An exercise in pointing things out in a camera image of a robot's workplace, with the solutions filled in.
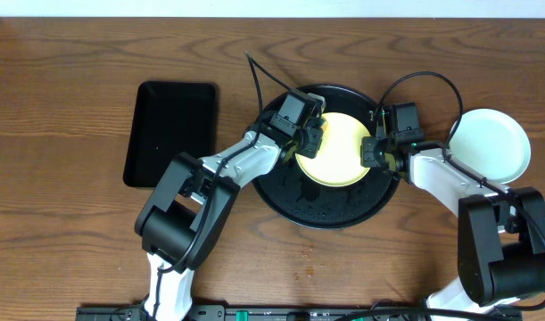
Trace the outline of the yellow plate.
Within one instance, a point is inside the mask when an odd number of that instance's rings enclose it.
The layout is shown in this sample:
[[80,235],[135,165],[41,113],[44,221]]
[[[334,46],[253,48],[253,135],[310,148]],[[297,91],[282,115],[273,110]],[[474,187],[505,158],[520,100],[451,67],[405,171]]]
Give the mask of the yellow plate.
[[315,158],[299,154],[296,161],[311,180],[329,187],[344,187],[360,181],[368,172],[360,156],[361,140],[371,136],[367,127],[352,116],[340,112],[323,114],[324,133]]

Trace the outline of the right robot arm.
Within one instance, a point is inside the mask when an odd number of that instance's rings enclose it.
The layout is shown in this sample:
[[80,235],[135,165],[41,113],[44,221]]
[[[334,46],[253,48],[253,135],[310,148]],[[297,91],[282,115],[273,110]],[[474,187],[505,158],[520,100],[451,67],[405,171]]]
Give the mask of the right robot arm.
[[435,141],[366,136],[360,157],[428,192],[458,219],[458,278],[410,315],[506,320],[545,308],[545,201],[536,189],[491,183]]

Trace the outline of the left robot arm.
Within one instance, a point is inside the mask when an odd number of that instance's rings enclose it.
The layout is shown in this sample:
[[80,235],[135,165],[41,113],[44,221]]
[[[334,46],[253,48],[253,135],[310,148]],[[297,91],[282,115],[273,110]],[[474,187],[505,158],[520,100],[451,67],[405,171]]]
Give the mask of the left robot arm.
[[314,154],[326,128],[324,118],[313,119],[281,145],[275,128],[255,125],[222,152],[200,159],[183,152],[169,163],[135,223],[151,269],[143,320],[187,315],[194,271],[215,247],[240,190],[297,152]]

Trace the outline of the light blue plate front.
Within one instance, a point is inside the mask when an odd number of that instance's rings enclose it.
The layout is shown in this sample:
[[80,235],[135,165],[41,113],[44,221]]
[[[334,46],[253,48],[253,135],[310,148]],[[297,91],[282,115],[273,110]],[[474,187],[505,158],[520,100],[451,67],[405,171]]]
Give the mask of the light blue plate front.
[[502,184],[525,173],[532,153],[530,140],[520,124],[493,109],[465,112],[450,141],[450,150],[469,168]]

